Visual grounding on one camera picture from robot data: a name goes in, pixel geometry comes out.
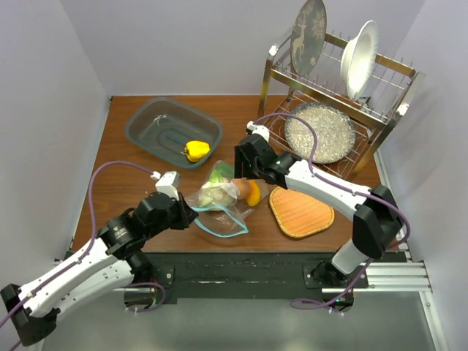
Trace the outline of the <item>clear zip top bag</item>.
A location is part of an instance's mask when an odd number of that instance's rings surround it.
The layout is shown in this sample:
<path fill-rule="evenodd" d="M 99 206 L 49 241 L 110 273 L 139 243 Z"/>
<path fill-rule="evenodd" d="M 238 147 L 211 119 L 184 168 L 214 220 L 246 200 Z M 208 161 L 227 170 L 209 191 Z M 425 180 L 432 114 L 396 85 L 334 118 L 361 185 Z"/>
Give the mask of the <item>clear zip top bag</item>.
<path fill-rule="evenodd" d="M 262 200 L 255 207 L 250 207 L 245 199 L 241 200 L 237 198 L 237 189 L 231 181 L 229 183 L 210 184 L 208 182 L 210 173 L 211 170 L 208 172 L 202 186 L 195 193 L 186 198 L 188 205 L 198 213 L 195 224 L 200 229 L 218 238 L 232 238 L 248 233 L 249 229 L 245 223 L 245 219 L 255 211 L 268 195 L 269 191 L 266 182 L 261 179 L 254 179 L 260 188 Z M 198 192 L 210 186 L 220 186 L 228 191 L 232 196 L 236 197 L 235 204 L 229 207 L 199 208 L 197 206 Z"/>

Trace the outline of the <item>yellow fake bell pepper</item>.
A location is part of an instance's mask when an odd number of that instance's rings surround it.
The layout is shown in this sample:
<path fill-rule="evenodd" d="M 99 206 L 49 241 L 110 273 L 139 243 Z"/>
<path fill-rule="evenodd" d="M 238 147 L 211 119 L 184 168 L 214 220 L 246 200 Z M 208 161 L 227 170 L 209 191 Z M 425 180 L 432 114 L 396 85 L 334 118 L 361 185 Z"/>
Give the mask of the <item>yellow fake bell pepper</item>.
<path fill-rule="evenodd" d="M 192 163 L 199 162 L 210 151 L 210 145 L 207 142 L 201 140 L 190 140 L 184 147 L 184 155 Z"/>

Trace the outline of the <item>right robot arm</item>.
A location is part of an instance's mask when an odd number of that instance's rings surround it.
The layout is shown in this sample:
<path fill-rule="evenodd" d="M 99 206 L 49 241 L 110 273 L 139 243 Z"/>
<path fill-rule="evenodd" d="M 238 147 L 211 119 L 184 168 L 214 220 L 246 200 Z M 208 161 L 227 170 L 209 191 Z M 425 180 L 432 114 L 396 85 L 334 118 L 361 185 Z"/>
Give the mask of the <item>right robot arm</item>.
<path fill-rule="evenodd" d="M 289 152 L 277 154 L 259 134 L 250 134 L 235 147 L 235 177 L 261 179 L 311 196 L 352 222 L 351 239 L 312 271 L 315 280 L 334 287 L 343 287 L 351 280 L 361 263 L 380 259 L 406 225 L 389 188 L 359 186 Z"/>

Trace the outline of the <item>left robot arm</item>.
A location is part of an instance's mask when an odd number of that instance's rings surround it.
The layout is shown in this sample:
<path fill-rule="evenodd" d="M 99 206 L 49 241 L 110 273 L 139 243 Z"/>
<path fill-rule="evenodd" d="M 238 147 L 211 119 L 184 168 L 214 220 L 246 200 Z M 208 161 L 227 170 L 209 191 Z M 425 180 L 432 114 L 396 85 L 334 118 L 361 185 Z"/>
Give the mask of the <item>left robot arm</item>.
<path fill-rule="evenodd" d="M 182 195 L 151 193 L 51 271 L 28 284 L 4 287 L 4 320 L 12 322 L 20 344 L 30 347 L 80 305 L 121 287 L 151 285 L 154 268 L 142 252 L 146 241 L 166 230 L 185 230 L 197 216 Z"/>

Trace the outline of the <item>green fake vegetable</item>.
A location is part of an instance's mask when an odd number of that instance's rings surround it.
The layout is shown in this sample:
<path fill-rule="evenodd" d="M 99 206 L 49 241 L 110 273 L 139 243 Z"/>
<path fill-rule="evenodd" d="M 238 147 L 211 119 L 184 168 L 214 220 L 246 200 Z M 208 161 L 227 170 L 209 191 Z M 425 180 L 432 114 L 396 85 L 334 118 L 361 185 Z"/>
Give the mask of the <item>green fake vegetable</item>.
<path fill-rule="evenodd" d="M 219 161 L 211 169 L 208 177 L 210 184 L 229 183 L 234 178 L 234 168 L 232 165 Z"/>

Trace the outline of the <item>orange fake fruit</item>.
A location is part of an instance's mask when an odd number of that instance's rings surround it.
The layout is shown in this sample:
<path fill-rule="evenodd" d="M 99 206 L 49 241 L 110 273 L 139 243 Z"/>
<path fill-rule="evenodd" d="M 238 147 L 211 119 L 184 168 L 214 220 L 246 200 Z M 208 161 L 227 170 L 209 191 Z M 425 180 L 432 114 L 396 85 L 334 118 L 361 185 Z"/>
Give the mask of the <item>orange fake fruit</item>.
<path fill-rule="evenodd" d="M 249 193 L 246 195 L 245 200 L 250 207 L 255 207 L 261 200 L 261 191 L 255 180 L 248 180 Z"/>

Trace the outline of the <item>white fake cauliflower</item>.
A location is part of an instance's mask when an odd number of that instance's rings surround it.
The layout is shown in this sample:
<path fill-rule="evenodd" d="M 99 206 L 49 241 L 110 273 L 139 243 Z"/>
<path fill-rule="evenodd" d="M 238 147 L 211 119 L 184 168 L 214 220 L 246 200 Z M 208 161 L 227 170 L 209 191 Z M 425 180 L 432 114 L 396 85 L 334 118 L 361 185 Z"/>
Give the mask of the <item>white fake cauliflower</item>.
<path fill-rule="evenodd" d="M 197 197 L 197 206 L 199 208 L 229 207 L 236 202 L 236 197 L 220 186 L 210 186 L 201 189 Z"/>

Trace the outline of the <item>woven bamboo tray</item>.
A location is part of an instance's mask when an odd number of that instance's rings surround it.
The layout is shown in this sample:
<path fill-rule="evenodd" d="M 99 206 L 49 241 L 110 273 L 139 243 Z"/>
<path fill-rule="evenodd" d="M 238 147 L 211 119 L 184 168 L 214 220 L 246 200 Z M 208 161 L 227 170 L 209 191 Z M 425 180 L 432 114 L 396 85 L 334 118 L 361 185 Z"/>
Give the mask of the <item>woven bamboo tray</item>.
<path fill-rule="evenodd" d="M 276 187 L 269 205 L 281 231 L 302 239 L 327 230 L 334 222 L 334 209 L 323 202 L 290 189 Z"/>

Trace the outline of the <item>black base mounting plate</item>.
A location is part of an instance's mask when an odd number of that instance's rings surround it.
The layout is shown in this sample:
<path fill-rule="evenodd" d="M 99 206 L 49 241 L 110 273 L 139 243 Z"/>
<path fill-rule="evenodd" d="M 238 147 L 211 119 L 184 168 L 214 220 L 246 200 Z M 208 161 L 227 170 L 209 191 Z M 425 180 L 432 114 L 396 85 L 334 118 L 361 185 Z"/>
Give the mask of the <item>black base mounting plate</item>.
<path fill-rule="evenodd" d="M 166 289 L 165 303 L 179 299 L 311 298 L 340 293 L 355 278 L 355 289 L 367 288 L 368 279 L 356 268 L 339 285 L 317 281 L 313 270 L 329 261 L 327 252 L 146 252 L 151 277 Z"/>

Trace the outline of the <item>speckled blue rimmed plate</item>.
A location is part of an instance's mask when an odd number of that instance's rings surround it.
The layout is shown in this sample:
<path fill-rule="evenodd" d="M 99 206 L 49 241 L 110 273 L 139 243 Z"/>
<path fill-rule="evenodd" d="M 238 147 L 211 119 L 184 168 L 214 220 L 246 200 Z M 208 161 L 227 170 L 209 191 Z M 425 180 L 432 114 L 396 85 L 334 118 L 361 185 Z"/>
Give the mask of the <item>speckled blue rimmed plate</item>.
<path fill-rule="evenodd" d="M 288 118 L 284 136 L 294 153 L 307 159 L 313 153 L 316 164 L 330 164 L 343 159 L 354 148 L 355 127 L 343 112 L 321 104 L 307 103 L 291 112 L 299 119 Z"/>

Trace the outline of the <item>clear glass container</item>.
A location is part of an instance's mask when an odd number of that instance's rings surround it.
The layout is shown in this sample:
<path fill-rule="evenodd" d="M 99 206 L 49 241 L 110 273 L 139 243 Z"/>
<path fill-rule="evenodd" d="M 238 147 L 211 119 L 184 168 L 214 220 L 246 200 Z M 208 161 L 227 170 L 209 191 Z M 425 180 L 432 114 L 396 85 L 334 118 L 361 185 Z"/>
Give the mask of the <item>clear glass container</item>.
<path fill-rule="evenodd" d="M 172 165 L 199 168 L 219 145 L 224 128 L 214 117 L 169 97 L 157 97 L 140 106 L 128 120 L 124 133 L 136 146 Z M 185 156 L 188 142 L 209 144 L 210 151 L 197 162 Z"/>

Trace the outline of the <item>metal dish rack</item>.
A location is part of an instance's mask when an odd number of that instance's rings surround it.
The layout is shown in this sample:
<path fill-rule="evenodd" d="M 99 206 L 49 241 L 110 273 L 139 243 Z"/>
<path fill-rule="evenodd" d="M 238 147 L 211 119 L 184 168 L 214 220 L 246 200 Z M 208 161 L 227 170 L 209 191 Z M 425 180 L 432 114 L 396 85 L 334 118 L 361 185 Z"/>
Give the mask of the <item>metal dish rack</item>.
<path fill-rule="evenodd" d="M 347 40 L 326 34 L 317 64 L 304 76 L 290 62 L 292 42 L 292 32 L 286 30 L 268 51 L 257 114 L 270 131 L 271 144 L 301 156 L 313 138 L 288 115 L 305 118 L 325 139 L 318 148 L 318 166 L 351 181 L 408 113 L 426 76 L 412 65 L 379 54 L 365 90 L 352 101 L 340 76 Z"/>

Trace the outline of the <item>grey reindeer plate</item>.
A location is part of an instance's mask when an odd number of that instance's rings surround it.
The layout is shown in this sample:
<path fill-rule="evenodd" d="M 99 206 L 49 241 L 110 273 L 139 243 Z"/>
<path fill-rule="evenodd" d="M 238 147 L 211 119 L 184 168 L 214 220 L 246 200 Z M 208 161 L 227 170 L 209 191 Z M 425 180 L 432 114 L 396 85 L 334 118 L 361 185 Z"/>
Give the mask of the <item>grey reindeer plate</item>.
<path fill-rule="evenodd" d="M 307 76 L 319 61 L 325 41 L 327 14 L 322 0 L 304 3 L 292 28 L 290 60 L 294 73 Z"/>

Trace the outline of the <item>white bowl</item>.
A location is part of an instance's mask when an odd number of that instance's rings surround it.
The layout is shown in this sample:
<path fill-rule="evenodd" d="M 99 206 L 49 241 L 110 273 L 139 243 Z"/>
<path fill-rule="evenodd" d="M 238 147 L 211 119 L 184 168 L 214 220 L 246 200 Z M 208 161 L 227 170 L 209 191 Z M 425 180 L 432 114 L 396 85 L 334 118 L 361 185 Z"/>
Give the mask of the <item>white bowl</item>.
<path fill-rule="evenodd" d="M 379 44 L 378 25 L 368 20 L 358 35 L 345 46 L 341 56 L 340 75 L 346 85 L 347 97 L 356 101 L 371 77 Z"/>

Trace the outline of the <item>aluminium frame rail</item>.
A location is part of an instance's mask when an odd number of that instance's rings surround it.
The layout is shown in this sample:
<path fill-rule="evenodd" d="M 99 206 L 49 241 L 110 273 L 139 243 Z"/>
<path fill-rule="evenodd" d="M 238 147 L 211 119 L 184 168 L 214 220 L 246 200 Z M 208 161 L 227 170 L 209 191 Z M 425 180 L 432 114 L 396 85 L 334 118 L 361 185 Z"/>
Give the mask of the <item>aluminium frame rail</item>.
<path fill-rule="evenodd" d="M 36 350 L 446 350 L 423 263 L 388 254 L 343 312 L 291 300 L 179 299 L 152 311 L 149 287 L 121 287 L 68 312 Z"/>

